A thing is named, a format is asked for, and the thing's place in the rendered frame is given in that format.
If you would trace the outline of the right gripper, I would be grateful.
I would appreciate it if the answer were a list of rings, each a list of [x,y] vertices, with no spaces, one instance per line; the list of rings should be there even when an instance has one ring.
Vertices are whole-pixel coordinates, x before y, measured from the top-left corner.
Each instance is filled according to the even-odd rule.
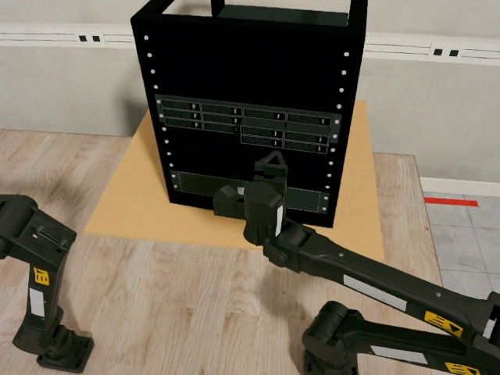
[[[277,156],[280,165],[274,165],[268,163],[274,156]],[[275,192],[283,197],[284,212],[286,212],[286,205],[284,202],[284,198],[287,190],[288,166],[285,163],[281,153],[279,151],[273,151],[267,157],[255,162],[255,170],[263,171],[265,174],[277,176],[274,177],[273,180],[271,180],[271,179],[265,179],[263,178],[263,176],[260,175],[255,175],[252,180],[252,183],[256,181],[262,181],[271,184]]]

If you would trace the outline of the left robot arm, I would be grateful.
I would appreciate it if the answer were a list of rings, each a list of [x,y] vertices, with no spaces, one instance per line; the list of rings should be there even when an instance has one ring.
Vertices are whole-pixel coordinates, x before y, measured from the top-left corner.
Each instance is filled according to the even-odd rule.
[[[0,194],[0,209],[0,259],[10,256],[30,266],[27,310],[12,344],[38,355],[39,366],[80,373],[94,342],[60,324],[64,312],[58,306],[66,259],[77,233],[26,195]]]

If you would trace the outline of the black open-frame rack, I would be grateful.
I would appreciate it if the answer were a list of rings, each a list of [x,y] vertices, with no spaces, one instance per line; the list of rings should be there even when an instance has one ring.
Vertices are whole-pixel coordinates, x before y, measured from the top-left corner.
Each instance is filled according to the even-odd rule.
[[[211,0],[212,16],[163,13],[174,1],[149,0],[130,18],[170,203],[213,210],[226,185],[244,197],[255,175],[277,177],[255,170],[255,162],[280,151],[286,218],[333,229],[368,0],[351,0],[349,14],[225,0]],[[327,154],[166,126],[162,96],[332,114]]]

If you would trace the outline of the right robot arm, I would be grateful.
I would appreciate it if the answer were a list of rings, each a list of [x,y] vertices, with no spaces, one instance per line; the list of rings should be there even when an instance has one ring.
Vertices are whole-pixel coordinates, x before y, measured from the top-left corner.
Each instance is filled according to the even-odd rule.
[[[500,375],[499,293],[461,295],[348,250],[286,218],[282,196],[267,182],[250,183],[244,197],[226,185],[212,205],[214,216],[246,220],[245,240],[262,246],[272,264],[331,280],[450,334],[374,323],[328,301],[302,336],[305,375],[359,375],[357,353],[455,375]]]

